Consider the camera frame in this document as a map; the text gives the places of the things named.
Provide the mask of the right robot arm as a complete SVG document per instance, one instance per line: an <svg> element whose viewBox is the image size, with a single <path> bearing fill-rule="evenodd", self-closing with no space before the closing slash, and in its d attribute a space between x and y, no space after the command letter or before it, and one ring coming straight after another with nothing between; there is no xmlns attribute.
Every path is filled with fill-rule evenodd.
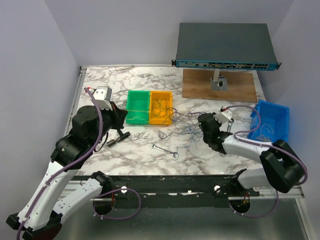
<svg viewBox="0 0 320 240"><path fill-rule="evenodd" d="M236 180L230 183L230 191L241 196L254 187L273 187L288 193L294 186L308 178L306 166L290 145L278 139L276 142L259 142L235 138L234 134L221 131L215 113L201 114L197 120L203 133L203 141L223 155L237 155L262 165L260 169L241 170Z"/></svg>

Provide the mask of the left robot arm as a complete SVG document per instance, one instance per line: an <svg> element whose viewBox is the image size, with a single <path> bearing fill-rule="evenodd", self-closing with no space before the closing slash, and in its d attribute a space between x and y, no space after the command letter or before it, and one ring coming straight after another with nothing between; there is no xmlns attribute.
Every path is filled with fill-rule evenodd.
<svg viewBox="0 0 320 240"><path fill-rule="evenodd" d="M17 239L52 240L63 222L90 198L107 197L110 180L101 171L89 178L83 187L59 200L69 181L88 160L109 130L122 132L128 111L114 102L109 107L99 103L81 107L72 118L69 133L59 139L46 173L27 205L11 214L6 223L17 231Z"/></svg>

